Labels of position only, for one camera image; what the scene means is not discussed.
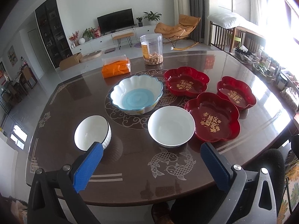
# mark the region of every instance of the cardboard box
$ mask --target cardboard box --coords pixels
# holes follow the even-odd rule
[[[77,65],[80,63],[80,59],[82,58],[82,54],[80,53],[76,53],[72,56],[70,56],[69,58],[66,58],[64,60],[62,60],[59,64],[60,69],[63,71],[67,68],[70,68],[74,65]]]

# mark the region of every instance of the gold chinese characters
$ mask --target gold chinese characters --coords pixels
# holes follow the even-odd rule
[[[227,94],[231,99],[233,99],[237,104],[240,103],[240,101],[242,100],[242,97],[236,92],[231,90],[230,93]]]
[[[180,84],[177,84],[176,87],[178,89],[185,89],[186,91],[189,91],[192,88],[193,82],[187,82],[185,80],[181,80]]]
[[[211,132],[217,132],[220,130],[219,124],[221,123],[221,120],[219,120],[217,117],[209,114],[208,112],[203,113],[203,116],[204,116],[204,118],[200,122],[201,125],[204,125],[204,127],[210,127]]]

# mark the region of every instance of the door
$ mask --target door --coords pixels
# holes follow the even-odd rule
[[[42,49],[40,40],[37,35],[37,30],[33,29],[28,32],[28,37],[30,39],[30,43],[34,50],[35,56],[42,67],[43,71],[46,72],[50,68],[50,64],[47,60],[46,55],[44,54],[44,50]]]

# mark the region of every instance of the blue gripper pad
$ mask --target blue gripper pad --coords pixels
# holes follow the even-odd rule
[[[77,193],[85,189],[90,177],[103,157],[103,152],[104,149],[102,144],[98,143],[74,173],[73,186]]]
[[[200,155],[201,158],[204,160],[204,163],[206,164],[214,181],[216,182],[218,189],[227,193],[231,188],[230,186],[231,176],[223,166],[218,156],[215,155],[215,153],[207,145],[207,143],[201,145]]]

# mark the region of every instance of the bed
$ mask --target bed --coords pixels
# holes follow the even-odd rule
[[[231,53],[237,41],[252,52],[265,47],[263,29],[247,21],[237,13],[216,13],[207,17],[210,20],[210,44]]]

